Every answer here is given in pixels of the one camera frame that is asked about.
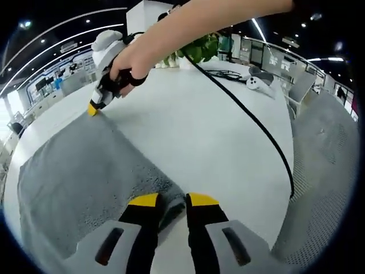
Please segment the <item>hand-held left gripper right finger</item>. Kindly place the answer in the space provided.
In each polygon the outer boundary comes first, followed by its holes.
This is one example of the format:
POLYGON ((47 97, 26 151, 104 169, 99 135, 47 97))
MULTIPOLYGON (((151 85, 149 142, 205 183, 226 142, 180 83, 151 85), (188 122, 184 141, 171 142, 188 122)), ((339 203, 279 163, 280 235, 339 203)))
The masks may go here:
POLYGON ((188 245, 196 273, 281 273, 268 243, 238 220, 229 220, 214 198, 186 195, 188 245))

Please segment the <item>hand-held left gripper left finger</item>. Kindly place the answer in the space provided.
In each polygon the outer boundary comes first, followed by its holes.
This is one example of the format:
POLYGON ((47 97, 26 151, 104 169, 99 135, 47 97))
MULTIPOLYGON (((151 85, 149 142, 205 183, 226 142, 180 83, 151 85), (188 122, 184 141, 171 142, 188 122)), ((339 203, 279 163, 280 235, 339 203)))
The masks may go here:
POLYGON ((109 220, 81 239, 65 265, 70 273, 150 273, 159 222, 160 194, 138 196, 119 220, 109 220))

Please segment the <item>person's right hand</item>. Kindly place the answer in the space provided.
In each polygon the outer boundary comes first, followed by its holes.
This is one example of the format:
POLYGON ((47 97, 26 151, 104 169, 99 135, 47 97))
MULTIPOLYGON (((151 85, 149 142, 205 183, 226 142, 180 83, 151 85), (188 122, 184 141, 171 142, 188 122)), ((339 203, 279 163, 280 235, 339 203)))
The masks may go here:
POLYGON ((116 80, 119 71, 130 69, 130 75, 134 79, 145 78, 151 70, 151 64, 143 55, 143 50, 137 48, 137 42, 127 46, 113 60, 109 75, 112 80, 116 80))

